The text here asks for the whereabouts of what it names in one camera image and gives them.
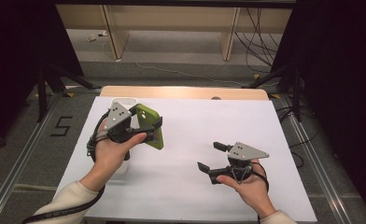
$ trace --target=sleeve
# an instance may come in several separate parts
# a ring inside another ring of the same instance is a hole
[[[88,203],[96,197],[98,192],[92,191],[84,187],[80,182],[76,181],[69,185],[66,185],[61,191],[54,197],[51,203],[41,207],[35,212],[35,215],[53,212],[61,209],[66,209],[70,207],[75,207]],[[51,219],[46,219],[43,221],[38,221],[34,223],[38,224],[60,224],[60,223],[80,223],[81,219],[84,217],[86,212],[82,211],[72,215],[67,215],[63,217],[55,217]]]
[[[279,224],[279,223],[283,223],[283,224],[294,224],[296,223],[293,219],[291,219],[286,213],[278,210],[275,213],[273,213],[272,215],[262,218],[260,220],[261,224]]]

